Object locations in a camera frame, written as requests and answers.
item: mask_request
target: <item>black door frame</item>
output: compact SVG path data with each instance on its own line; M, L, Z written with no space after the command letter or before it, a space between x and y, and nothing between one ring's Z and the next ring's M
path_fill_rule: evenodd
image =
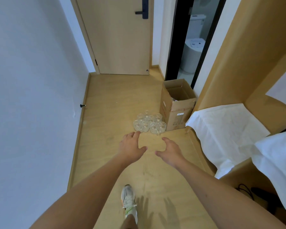
M176 0L165 80L177 79L193 3L194 0ZM202 50L201 57L194 73L191 88L194 88L195 86L225 3L226 0L219 0L210 31L206 38L205 46Z

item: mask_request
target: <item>white sneaker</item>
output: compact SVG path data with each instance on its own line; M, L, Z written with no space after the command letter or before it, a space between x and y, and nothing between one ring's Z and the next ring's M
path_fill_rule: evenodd
M137 205L134 202L134 197L134 191L131 185L124 186L122 189L121 201L123 208L125 208L125 218L127 218L129 214L132 214L136 220L136 224L138 224Z

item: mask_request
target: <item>toilet tank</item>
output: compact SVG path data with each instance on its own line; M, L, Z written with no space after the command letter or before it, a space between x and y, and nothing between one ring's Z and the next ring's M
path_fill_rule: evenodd
M186 39L200 38L201 29L205 19L206 16L204 14L191 15L190 23L187 28Z

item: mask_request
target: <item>black door handle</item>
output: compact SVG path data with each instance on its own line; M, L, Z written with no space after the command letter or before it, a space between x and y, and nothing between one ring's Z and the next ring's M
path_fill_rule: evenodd
M143 19L148 19L148 0L142 0L142 11L136 11L135 14L141 14Z

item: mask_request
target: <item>wooden door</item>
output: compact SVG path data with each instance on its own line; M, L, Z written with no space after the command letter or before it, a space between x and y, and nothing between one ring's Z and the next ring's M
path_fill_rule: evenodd
M76 1L100 73L148 75L150 17L135 14L142 0Z

